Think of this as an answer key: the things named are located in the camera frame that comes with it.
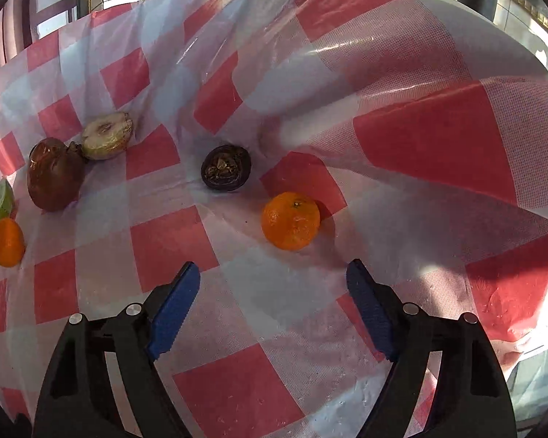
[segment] lime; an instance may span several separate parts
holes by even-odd
[[[15,193],[6,178],[0,181],[0,220],[8,217],[15,204]]]

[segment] tangerine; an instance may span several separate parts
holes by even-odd
[[[0,220],[0,265],[18,265],[24,255],[24,236],[20,226],[9,217]]]
[[[306,247],[319,232],[320,224],[317,203],[302,194],[279,194],[262,212],[262,232],[282,250]]]

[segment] white fruit flesh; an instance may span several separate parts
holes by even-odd
[[[126,149],[133,128],[132,119],[124,112],[95,119],[81,134],[83,156],[92,160],[112,158]]]

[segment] plastic tablecloth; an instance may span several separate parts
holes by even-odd
[[[25,162],[128,111],[127,151],[76,202],[41,212]],[[242,145],[233,193],[200,179]],[[354,437],[390,363],[346,291],[346,264],[429,314],[478,315],[508,370],[548,345],[548,73],[443,0],[146,0],[95,12],[0,69],[0,179],[27,251],[0,268],[0,403],[32,419],[67,318],[117,314],[186,260],[202,284],[156,367],[193,436]],[[319,202],[317,239],[281,251],[270,197]],[[431,367],[408,433],[422,429]],[[108,368],[137,432],[117,362]]]

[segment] dark red fruit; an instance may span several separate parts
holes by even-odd
[[[59,211],[77,198],[85,178],[85,162],[74,143],[45,138],[30,152],[27,187],[30,198],[44,211]]]

